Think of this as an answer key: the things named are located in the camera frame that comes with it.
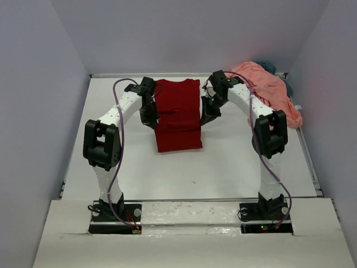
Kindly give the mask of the red t shirt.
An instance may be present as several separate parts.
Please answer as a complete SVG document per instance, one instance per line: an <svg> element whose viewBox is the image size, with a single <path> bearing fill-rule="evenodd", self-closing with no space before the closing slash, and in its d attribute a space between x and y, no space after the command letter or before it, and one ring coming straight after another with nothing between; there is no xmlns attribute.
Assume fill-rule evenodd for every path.
<svg viewBox="0 0 357 268"><path fill-rule="evenodd" d="M159 153L202 148L200 81L157 81L155 102L159 116L155 129Z"/></svg>

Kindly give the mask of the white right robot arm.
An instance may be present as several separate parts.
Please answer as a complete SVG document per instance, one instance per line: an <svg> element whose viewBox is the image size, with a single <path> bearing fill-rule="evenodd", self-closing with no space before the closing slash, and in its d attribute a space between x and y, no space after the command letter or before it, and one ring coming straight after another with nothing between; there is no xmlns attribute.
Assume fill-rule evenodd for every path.
<svg viewBox="0 0 357 268"><path fill-rule="evenodd" d="M238 73L228 77L222 70L213 72L202 88L202 125L221 117L221 107L230 102L248 116L252 130L252 146L260 160L260 188L257 202L240 204L239 219L244 223L286 219L291 205L284 199L291 195L279 178L288 143L286 114L259 100L253 94L252 82Z"/></svg>

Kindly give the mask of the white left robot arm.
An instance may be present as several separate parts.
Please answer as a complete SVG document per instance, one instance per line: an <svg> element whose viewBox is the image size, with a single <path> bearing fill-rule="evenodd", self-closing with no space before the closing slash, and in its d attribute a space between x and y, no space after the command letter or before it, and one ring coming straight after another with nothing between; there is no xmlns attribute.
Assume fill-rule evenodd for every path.
<svg viewBox="0 0 357 268"><path fill-rule="evenodd" d="M144 126L157 127L159 116L155 102L157 82L144 77L141 83L119 79L113 84L115 106L97 120L90 119L84 127L83 157L92 166L99 184L100 197L91 209L110 220L124 222L124 195L118 184L123 162L124 125L136 113Z"/></svg>

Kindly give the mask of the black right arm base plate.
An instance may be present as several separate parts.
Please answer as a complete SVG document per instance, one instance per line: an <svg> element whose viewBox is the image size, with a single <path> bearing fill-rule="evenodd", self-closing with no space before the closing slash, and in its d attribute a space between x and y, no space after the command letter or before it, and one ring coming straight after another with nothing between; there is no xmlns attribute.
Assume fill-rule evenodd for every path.
<svg viewBox="0 0 357 268"><path fill-rule="evenodd" d="M291 217L280 221L286 216L288 205L274 209L272 213L263 214L257 210L258 203L241 203L237 217L240 220L240 231L242 234L271 234L289 233L293 234Z"/></svg>

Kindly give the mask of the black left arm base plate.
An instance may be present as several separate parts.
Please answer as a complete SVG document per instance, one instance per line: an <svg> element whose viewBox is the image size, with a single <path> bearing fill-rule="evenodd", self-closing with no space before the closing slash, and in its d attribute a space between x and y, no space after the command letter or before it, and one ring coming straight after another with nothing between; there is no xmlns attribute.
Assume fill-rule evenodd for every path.
<svg viewBox="0 0 357 268"><path fill-rule="evenodd" d="M142 233L141 203L126 203L120 220L110 208L103 208L98 202L88 205L91 211L89 233L94 235L140 235Z"/></svg>

